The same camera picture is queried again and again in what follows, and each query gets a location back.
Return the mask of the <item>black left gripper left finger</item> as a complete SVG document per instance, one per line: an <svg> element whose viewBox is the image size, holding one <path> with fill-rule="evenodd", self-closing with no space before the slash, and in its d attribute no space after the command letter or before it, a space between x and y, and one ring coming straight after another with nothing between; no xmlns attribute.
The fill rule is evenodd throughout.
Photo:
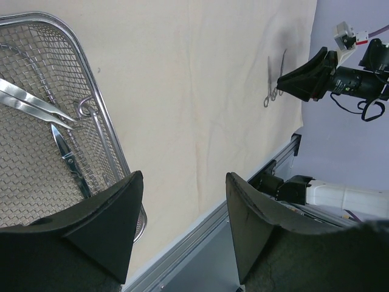
<svg viewBox="0 0 389 292"><path fill-rule="evenodd" d="M120 291L143 197L130 175L33 223L1 229L2 291Z"/></svg>

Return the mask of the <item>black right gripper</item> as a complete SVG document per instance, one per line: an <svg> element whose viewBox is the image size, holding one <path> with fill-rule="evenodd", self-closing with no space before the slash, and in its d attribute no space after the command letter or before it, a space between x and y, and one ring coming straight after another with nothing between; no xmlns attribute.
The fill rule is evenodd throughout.
<svg viewBox="0 0 389 292"><path fill-rule="evenodd" d="M326 92L365 100L388 100L388 72L375 73L339 65L330 71L328 48L322 47L306 64L278 78L277 89L304 102L318 101Z"/></svg>

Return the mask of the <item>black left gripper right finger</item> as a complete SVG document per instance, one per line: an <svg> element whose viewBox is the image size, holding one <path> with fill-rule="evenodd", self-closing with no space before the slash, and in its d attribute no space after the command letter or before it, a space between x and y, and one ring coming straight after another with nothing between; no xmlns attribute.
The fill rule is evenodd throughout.
<svg viewBox="0 0 389 292"><path fill-rule="evenodd" d="M247 291L387 291L388 222L340 228L225 178L239 282Z"/></svg>

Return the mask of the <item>steel surgical scissors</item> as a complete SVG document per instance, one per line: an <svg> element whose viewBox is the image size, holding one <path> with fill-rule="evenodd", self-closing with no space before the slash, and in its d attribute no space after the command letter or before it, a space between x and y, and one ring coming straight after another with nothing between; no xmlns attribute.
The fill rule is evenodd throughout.
<svg viewBox="0 0 389 292"><path fill-rule="evenodd" d="M283 56L282 56L281 64L280 64L280 74L279 74L279 77L281 77L283 75L284 59L285 59L286 52L287 52L287 49L285 49L284 52L283 52ZM273 95L271 97L271 100L275 101L278 95L282 96L283 92L280 91L279 89L277 89L277 87L275 87L274 90L273 90Z"/></svg>

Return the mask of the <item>beige cloth wrap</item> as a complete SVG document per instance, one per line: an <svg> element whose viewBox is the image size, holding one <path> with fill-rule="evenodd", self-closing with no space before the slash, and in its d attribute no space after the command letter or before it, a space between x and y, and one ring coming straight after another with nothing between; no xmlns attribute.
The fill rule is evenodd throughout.
<svg viewBox="0 0 389 292"><path fill-rule="evenodd" d="M309 57L315 1L2 1L74 29L131 170L148 224L128 276L142 273L225 199L225 174L250 178L302 125L268 81Z"/></svg>

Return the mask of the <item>wire mesh instrument tray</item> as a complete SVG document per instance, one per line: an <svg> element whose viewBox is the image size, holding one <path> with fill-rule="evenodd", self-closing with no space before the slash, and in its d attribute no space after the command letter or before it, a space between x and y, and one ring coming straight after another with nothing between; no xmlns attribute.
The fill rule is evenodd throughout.
<svg viewBox="0 0 389 292"><path fill-rule="evenodd" d="M75 155L92 196L130 173L86 54L74 32L42 12L1 16L1 79L51 103L74 130L1 103L1 226L28 225L83 198L52 135Z"/></svg>

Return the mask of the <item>steel forceps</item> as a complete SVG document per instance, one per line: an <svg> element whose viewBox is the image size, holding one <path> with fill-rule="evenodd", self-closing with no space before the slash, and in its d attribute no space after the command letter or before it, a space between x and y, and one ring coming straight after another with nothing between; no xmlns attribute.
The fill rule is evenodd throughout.
<svg viewBox="0 0 389 292"><path fill-rule="evenodd" d="M67 115L51 103L37 98L4 79L1 79L1 103L45 122L55 123L68 130L74 130L71 126L59 118L54 117L52 114L56 114L71 122L76 122L71 116Z"/></svg>

